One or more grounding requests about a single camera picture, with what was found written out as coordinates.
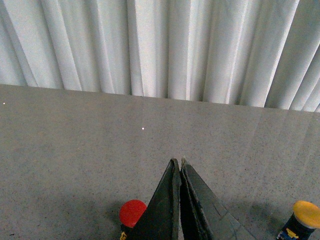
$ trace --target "black rubber pad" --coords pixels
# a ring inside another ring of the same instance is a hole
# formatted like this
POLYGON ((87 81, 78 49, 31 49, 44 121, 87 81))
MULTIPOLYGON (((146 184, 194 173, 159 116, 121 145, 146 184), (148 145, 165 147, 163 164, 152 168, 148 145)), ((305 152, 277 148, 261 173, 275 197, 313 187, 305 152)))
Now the black rubber pad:
POLYGON ((254 240, 218 201, 216 195, 183 161, 181 168, 180 208, 185 240, 254 240))
POLYGON ((127 240, 178 240, 181 179, 171 159, 150 203, 127 240))

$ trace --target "white curtain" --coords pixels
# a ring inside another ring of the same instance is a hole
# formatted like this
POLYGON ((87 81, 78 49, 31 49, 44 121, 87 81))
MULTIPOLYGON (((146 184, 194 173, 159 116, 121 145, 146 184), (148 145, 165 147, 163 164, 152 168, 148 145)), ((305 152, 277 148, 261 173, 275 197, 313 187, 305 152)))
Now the white curtain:
POLYGON ((318 0, 0 0, 0 84, 320 112, 318 0))

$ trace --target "curtain fold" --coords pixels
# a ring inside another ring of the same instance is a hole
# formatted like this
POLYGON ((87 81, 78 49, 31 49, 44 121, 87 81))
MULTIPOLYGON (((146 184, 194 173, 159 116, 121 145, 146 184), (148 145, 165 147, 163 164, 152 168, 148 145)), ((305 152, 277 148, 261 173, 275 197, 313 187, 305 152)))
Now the curtain fold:
POLYGON ((0 84, 320 111, 320 2, 0 0, 0 84))

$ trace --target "yellow cap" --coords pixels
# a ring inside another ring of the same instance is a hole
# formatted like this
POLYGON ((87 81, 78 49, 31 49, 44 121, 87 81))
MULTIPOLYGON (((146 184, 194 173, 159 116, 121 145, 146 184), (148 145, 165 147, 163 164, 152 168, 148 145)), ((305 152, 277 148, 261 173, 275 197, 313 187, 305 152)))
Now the yellow cap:
POLYGON ((297 201, 293 205, 294 215, 305 225, 320 228, 320 208, 308 201, 297 201))

